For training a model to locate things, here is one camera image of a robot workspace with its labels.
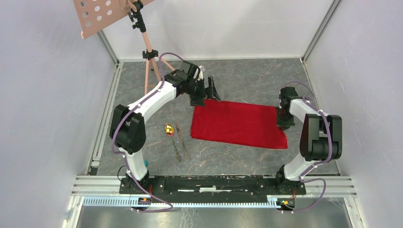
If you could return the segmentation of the red cloth napkin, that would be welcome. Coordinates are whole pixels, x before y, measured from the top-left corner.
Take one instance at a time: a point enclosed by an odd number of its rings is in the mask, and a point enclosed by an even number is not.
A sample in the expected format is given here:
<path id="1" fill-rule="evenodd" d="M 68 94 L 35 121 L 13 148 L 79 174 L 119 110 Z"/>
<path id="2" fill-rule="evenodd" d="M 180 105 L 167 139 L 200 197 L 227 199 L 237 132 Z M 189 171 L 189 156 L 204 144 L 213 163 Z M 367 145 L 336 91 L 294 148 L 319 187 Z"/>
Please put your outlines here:
<path id="1" fill-rule="evenodd" d="M 191 124 L 193 139 L 266 149 L 286 149 L 285 133 L 277 127 L 274 106 L 206 100 L 197 106 Z"/>

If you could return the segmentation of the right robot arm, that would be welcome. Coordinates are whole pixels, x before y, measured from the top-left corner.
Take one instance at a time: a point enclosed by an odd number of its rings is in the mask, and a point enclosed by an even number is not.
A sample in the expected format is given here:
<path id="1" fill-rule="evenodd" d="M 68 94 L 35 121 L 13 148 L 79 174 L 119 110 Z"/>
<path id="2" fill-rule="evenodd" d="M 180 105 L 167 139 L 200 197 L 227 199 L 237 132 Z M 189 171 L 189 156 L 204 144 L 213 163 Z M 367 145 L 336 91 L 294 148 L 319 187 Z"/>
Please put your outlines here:
<path id="1" fill-rule="evenodd" d="M 294 87 L 286 86 L 279 92 L 277 127 L 284 131 L 302 122 L 299 154 L 276 173 L 274 186 L 286 194 L 303 184 L 304 177 L 318 166 L 342 155 L 343 121 L 339 115 L 327 114 L 299 96 Z"/>

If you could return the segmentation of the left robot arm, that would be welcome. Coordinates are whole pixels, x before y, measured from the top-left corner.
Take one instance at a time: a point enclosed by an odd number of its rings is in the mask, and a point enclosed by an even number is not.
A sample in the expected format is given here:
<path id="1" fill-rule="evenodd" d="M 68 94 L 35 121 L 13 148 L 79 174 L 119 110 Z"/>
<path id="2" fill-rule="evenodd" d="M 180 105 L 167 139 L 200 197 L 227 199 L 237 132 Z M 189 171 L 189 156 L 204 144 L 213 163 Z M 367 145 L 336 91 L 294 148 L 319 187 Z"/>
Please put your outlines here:
<path id="1" fill-rule="evenodd" d="M 110 138 L 115 154 L 121 154 L 132 179 L 131 187 L 137 193 L 149 189 L 145 178 L 148 169 L 144 164 L 142 148 L 146 141 L 145 125 L 160 108 L 180 95 L 187 94 L 191 106 L 205 106 L 205 101 L 220 101 L 212 75 L 203 76 L 200 66 L 183 61 L 180 68 L 162 77 L 157 86 L 138 101 L 115 107 L 110 126 Z"/>

